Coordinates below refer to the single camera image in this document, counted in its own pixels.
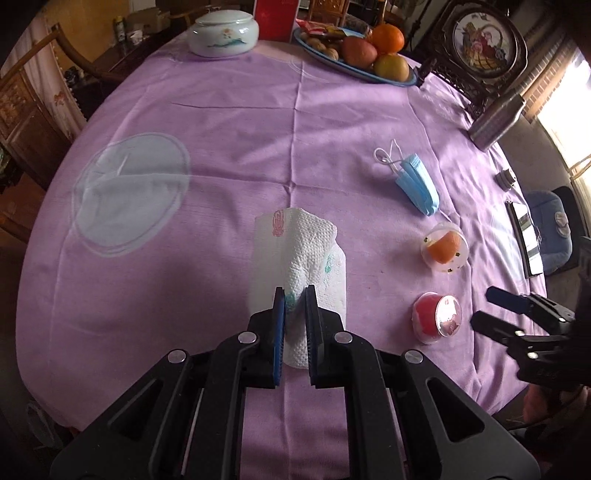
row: cardboard box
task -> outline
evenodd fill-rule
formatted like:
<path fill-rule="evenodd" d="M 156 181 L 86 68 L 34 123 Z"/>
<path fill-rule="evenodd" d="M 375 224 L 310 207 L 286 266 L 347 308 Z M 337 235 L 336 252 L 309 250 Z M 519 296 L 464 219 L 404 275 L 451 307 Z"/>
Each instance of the cardboard box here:
<path fill-rule="evenodd" d="M 170 12 L 161 12 L 158 7 L 146 8 L 129 14 L 126 22 L 129 27 L 143 25 L 144 33 L 158 33 L 170 27 Z"/>

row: clear plastic cup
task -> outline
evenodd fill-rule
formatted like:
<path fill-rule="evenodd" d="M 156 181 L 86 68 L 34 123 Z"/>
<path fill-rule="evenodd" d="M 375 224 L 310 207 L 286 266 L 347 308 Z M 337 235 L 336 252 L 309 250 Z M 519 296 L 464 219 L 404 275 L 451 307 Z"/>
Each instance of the clear plastic cup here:
<path fill-rule="evenodd" d="M 426 345 L 454 335 L 462 325 L 462 308 L 452 295 L 429 291 L 413 305 L 413 330 Z"/>
<path fill-rule="evenodd" d="M 445 262 L 441 262 L 443 257 L 440 256 L 438 259 L 433 258 L 429 247 L 434 245 L 438 240 L 441 240 L 449 232 L 455 232 L 454 240 L 457 241 L 457 245 L 453 245 L 453 251 L 451 248 L 445 249 L 446 251 L 443 253 L 448 254 L 450 258 Z M 423 260 L 429 267 L 438 272 L 451 273 L 463 267 L 468 261 L 469 253 L 470 247 L 462 230 L 451 222 L 437 224 L 433 230 L 425 235 L 421 242 Z"/>

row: red cup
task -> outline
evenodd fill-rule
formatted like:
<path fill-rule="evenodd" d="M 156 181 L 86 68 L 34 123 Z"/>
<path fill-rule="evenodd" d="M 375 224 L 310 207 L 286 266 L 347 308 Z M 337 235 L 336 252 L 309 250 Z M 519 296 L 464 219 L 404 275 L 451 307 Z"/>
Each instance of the red cup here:
<path fill-rule="evenodd" d="M 462 308 L 452 295 L 429 291 L 413 305 L 413 330 L 427 345 L 454 335 L 462 324 Z"/>

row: red box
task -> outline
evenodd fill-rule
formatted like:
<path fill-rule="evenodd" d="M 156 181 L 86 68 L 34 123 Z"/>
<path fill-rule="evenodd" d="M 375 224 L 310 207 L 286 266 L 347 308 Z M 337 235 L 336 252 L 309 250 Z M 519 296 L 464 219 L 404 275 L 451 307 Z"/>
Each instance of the red box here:
<path fill-rule="evenodd" d="M 259 24 L 259 39 L 291 41 L 300 0 L 256 0 L 255 20 Z"/>

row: blue cushion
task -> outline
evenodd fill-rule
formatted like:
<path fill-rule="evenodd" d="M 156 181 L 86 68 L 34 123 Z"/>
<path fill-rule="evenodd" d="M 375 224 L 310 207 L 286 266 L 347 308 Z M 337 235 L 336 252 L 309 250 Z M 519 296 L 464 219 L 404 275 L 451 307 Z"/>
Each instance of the blue cushion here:
<path fill-rule="evenodd" d="M 524 194 L 531 211 L 531 219 L 541 235 L 540 252 L 544 274 L 548 275 L 562 267 L 573 253 L 573 243 L 558 233 L 556 213 L 564 213 L 562 201 L 552 192 L 530 192 Z"/>

